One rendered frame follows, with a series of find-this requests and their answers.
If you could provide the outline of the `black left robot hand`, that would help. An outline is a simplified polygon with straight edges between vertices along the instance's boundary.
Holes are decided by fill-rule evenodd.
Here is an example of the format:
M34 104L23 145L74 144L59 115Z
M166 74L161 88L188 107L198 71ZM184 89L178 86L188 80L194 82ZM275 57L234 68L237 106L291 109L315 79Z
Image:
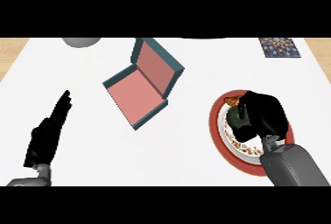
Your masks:
M70 91L67 90L59 97L51 117L45 118L31 131L24 167L34 167L42 164L51 165L57 155L61 130L71 106Z

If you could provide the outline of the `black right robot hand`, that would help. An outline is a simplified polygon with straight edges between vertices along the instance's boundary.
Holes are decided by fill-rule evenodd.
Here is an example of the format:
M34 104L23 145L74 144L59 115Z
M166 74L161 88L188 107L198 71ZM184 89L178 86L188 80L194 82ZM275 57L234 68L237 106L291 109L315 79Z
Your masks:
M256 137L278 136L286 139L289 122L286 111L278 99L268 94L247 91L238 103L240 119L247 118L250 123L234 128L232 133L238 142L246 143Z

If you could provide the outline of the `dark green squash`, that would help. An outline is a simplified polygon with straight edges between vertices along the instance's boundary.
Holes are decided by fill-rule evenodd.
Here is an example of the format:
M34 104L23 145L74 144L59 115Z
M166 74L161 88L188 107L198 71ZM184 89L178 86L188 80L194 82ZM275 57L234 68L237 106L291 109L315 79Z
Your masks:
M226 113L226 121L232 128L240 129L243 126L250 126L250 117L249 113L244 113L244 118L240 117L240 109L237 106L232 106Z

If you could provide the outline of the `white patterned plate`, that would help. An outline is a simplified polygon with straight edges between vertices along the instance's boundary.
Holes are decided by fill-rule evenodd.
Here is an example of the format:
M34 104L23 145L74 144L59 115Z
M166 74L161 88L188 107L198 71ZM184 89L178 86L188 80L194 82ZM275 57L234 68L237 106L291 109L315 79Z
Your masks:
M221 131L222 140L226 145L226 149L240 158L244 162L259 165L260 164L260 156L263 155L263 144L262 138L257 136L246 143L241 143L234 135L234 130L226 121L226 115L231 106L228 104L222 105L221 112L218 115L218 127Z

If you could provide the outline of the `teal and pink open box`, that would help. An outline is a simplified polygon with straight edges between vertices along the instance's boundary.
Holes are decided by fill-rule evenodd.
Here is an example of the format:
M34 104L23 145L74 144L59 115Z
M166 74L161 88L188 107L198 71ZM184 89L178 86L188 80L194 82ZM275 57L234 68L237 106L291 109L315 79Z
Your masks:
M185 67L154 38L136 38L130 66L102 84L135 130L169 105Z

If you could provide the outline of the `brown croissant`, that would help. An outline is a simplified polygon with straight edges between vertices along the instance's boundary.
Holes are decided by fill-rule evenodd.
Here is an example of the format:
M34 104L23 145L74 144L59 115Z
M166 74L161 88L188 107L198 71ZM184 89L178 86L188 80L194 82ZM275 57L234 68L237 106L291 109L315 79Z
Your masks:
M240 96L235 97L226 97L223 99L225 103L232 107L237 106L240 104Z

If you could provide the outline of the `red round placemat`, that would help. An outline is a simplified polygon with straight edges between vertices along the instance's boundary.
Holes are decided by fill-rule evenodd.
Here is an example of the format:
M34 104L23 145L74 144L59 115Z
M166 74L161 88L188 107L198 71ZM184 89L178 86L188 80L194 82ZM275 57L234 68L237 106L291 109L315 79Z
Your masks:
M212 134L212 140L218 148L218 151L221 152L228 163L240 171L249 173L250 175L263 177L266 173L265 173L265 168L262 167L262 164L260 164L260 158L246 156L238 151L238 149L235 148L235 145L232 144L231 138L226 136L226 128L223 127L225 116L229 110L229 106L225 105L225 98L243 97L246 95L252 96L255 99L260 99L263 96L263 94L257 94L256 92L249 90L234 90L225 93L216 100L212 106L212 112L210 112L210 121L209 121L210 134Z

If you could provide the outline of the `grey round object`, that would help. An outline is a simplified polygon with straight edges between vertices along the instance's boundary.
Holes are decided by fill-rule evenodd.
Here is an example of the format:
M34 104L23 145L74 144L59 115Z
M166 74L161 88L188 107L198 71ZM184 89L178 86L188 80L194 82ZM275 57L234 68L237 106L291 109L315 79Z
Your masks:
M99 38L64 38L68 46L85 48L93 46L99 42Z

